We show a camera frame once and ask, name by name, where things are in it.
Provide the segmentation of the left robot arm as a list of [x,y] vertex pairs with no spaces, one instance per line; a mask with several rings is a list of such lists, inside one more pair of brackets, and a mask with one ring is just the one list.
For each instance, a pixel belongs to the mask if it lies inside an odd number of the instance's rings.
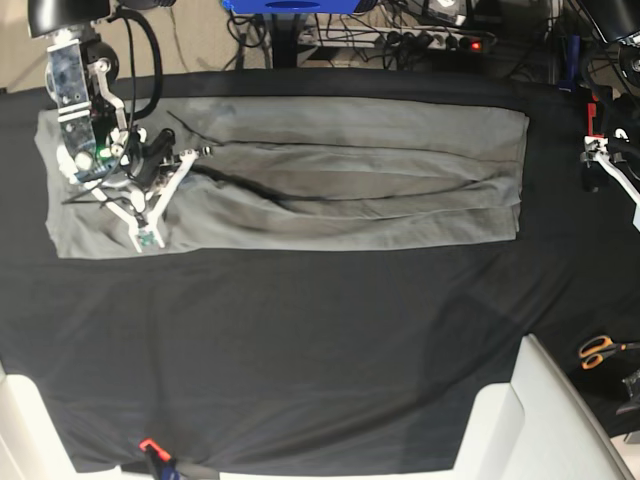
[[610,181],[639,190],[639,3],[569,1],[588,39],[578,72],[589,90],[581,154],[583,188]]

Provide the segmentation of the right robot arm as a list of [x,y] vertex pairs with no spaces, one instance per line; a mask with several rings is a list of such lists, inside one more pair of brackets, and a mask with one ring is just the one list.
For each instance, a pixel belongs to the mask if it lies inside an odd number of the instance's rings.
[[[211,153],[204,147],[175,154],[175,134],[164,129],[145,139],[137,121],[150,116],[163,93],[163,64],[158,38],[143,11],[170,8],[170,1],[30,1],[29,33],[51,40],[45,73],[47,91],[56,104],[64,172],[79,192],[66,204],[132,203],[155,196],[169,199],[193,162]],[[138,24],[153,57],[154,84],[143,108],[114,94],[119,74],[114,49],[96,31],[100,20]]]

